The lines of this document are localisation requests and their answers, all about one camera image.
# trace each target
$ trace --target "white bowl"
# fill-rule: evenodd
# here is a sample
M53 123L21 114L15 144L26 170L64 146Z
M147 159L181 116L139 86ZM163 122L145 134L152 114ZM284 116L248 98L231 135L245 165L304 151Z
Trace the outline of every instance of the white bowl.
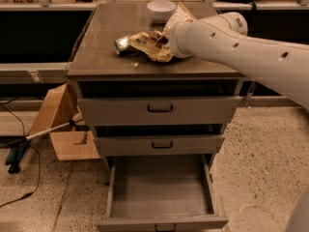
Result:
M176 10L176 4L167 0L155 0L147 5L149 15L156 23L166 23Z

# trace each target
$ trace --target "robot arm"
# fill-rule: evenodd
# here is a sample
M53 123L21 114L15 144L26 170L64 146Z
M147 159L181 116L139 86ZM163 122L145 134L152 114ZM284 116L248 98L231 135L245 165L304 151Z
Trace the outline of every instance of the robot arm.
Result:
M171 28L174 56L230 66L309 109L309 45L246 36L238 13L218 14Z

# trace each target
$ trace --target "closed drawer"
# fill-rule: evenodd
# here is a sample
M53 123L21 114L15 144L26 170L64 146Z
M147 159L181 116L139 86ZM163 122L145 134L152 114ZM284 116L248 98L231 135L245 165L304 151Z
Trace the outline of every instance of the closed drawer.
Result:
M95 138L98 152L109 156L215 154L223 135L120 136Z
M114 158L99 231L222 228L204 155Z
M239 97L164 99L82 99L88 125L227 124Z

